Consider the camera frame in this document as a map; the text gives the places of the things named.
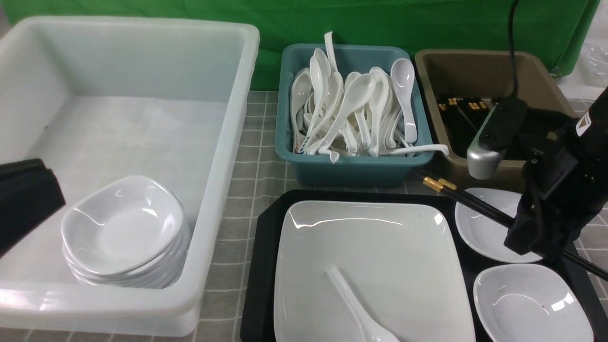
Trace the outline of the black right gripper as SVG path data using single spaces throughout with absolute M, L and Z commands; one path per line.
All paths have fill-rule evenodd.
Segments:
M 504 246 L 553 261 L 607 202 L 607 149 L 564 134 L 525 164 L 524 177 Z

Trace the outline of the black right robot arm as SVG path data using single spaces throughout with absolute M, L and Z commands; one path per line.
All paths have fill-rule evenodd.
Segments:
M 562 256 L 607 202 L 607 93 L 555 139 L 526 146 L 525 190 L 504 246 L 547 260 Z

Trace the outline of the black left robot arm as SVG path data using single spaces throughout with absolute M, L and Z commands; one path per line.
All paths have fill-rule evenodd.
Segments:
M 0 166 L 0 254 L 66 205 L 59 181 L 40 158 Z

